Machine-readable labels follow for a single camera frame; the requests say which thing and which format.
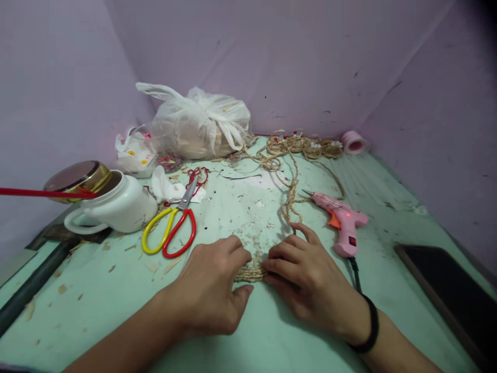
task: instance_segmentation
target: tissue paper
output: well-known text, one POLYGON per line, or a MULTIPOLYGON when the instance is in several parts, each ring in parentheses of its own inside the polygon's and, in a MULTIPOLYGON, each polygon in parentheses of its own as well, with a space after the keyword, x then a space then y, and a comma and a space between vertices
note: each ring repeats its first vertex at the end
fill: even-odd
MULTIPOLYGON (((186 188, 181 183, 171 184, 163 167, 157 166, 152 173, 152 192, 157 203, 161 204, 164 201, 174 203, 181 201, 181 198, 186 193, 186 188)), ((206 194, 206 190, 200 187, 190 202, 200 203, 206 194)))

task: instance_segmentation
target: yellow scissor handle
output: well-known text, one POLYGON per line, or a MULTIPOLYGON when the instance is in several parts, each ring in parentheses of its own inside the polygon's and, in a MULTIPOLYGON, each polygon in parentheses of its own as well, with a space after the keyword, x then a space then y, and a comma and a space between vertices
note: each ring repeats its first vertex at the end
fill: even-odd
POLYGON ((173 210, 173 209, 171 209, 169 207, 167 210, 164 210, 159 215, 157 215, 156 217, 154 217, 150 221, 150 223, 148 223, 147 227, 143 231, 143 235, 141 236, 141 248, 142 248, 142 250, 144 251, 145 254, 148 254, 148 255, 157 254, 162 249, 162 246, 166 242, 167 236, 169 236, 169 232, 171 231, 171 227, 172 227, 172 222, 174 220, 174 216, 176 215, 176 213, 178 211, 179 210, 176 209, 176 208, 173 210), (167 228, 166 228, 166 231, 164 232, 164 236, 162 237, 162 241, 160 242, 159 246, 157 246, 157 249, 150 250, 149 247, 148 247, 148 245, 147 245, 147 238, 149 236, 150 229, 152 229, 152 226, 157 221, 159 221, 160 219, 162 219, 164 216, 166 216, 170 212, 171 212, 171 216, 169 217, 169 221, 167 222, 167 228))

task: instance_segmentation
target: pink glue gun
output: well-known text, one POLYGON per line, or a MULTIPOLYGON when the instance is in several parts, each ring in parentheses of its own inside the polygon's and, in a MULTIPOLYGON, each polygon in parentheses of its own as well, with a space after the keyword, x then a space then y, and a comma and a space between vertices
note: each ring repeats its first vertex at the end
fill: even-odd
POLYGON ((349 205, 323 193, 303 189, 316 204, 331 214, 329 225, 339 230, 338 242, 333 245, 335 252, 342 257, 353 257, 357 253, 356 227, 365 226, 368 216, 353 210, 349 205))

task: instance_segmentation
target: finger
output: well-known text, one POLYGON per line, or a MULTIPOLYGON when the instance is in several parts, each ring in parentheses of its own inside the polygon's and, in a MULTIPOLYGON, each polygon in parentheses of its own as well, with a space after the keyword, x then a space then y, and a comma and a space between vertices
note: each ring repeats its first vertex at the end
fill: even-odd
POLYGON ((267 271, 274 272, 288 281, 301 286, 300 271, 297 264, 284 259, 268 259, 262 263, 262 266, 267 271))
POLYGON ((273 275, 266 275, 264 281, 275 288, 285 303, 293 310, 296 303, 296 294, 291 285, 284 279, 273 275))
POLYGON ((292 263, 300 263, 302 251, 286 242, 280 242, 269 249, 269 259, 285 259, 292 263))
POLYGON ((302 223, 290 222, 290 226, 293 229, 297 229, 298 231, 304 233, 307 242, 312 243, 313 245, 321 245, 321 241, 319 240, 319 237, 317 236, 316 232, 310 229, 307 225, 304 225, 302 223))
POLYGON ((247 303, 249 301, 250 294, 254 290, 252 285, 244 285, 241 286, 235 291, 233 291, 231 295, 231 303, 235 309, 235 314, 229 321, 229 330, 230 334, 234 333, 240 324, 240 320, 245 312, 245 308, 247 307, 247 303))
POLYGON ((228 238, 224 239, 222 247, 228 253, 230 253, 230 252, 235 251, 238 248, 243 248, 243 244, 242 244, 242 241, 240 241, 240 239, 237 236, 231 235, 228 238))
POLYGON ((307 241, 304 241, 302 238, 296 235, 289 235, 283 241, 292 246, 295 246, 297 249, 300 250, 304 250, 309 245, 307 241))
POLYGON ((238 273, 240 268, 252 260, 252 254, 245 249, 238 249, 229 255, 229 260, 233 266, 233 271, 238 273))

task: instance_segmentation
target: glue gun trigger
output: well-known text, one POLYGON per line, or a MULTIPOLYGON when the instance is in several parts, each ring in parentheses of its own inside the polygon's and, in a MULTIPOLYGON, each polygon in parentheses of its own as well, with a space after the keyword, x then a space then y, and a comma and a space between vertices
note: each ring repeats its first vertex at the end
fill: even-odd
POLYGON ((336 229, 342 229, 342 225, 340 224, 340 221, 338 221, 337 216, 333 213, 333 211, 331 210, 326 210, 326 211, 331 214, 331 220, 327 224, 331 225, 336 229))

